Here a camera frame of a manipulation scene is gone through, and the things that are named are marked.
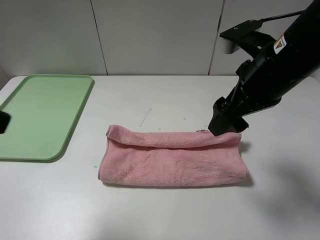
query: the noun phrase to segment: green tray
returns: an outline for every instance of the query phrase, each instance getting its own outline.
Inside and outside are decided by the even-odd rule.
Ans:
[[[58,157],[91,89],[87,75],[27,76],[0,106],[11,115],[0,134],[0,161],[49,161]]]

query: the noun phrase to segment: black object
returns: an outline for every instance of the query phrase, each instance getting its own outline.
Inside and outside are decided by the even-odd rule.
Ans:
[[[256,32],[263,22],[301,13],[275,41]],[[320,0],[304,11],[245,21],[220,37],[240,46],[254,59],[240,65],[237,85],[213,105],[208,129],[215,135],[239,133],[249,125],[242,116],[273,107],[281,97],[320,66]]]
[[[8,113],[0,111],[0,134],[5,133],[10,119],[11,117]]]

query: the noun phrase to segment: white table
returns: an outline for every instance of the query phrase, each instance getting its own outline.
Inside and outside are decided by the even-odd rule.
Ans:
[[[3,101],[24,77],[1,90]],[[235,76],[95,76],[65,155],[0,162],[1,240],[315,240],[320,235],[320,84],[306,79],[245,117],[239,186],[141,189],[97,178],[106,131],[205,129]],[[144,123],[142,120],[148,111]]]

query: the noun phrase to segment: towel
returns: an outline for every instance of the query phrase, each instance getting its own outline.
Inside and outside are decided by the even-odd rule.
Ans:
[[[109,184],[200,187],[234,184],[248,168],[239,154],[240,133],[132,132],[111,125],[98,179]]]

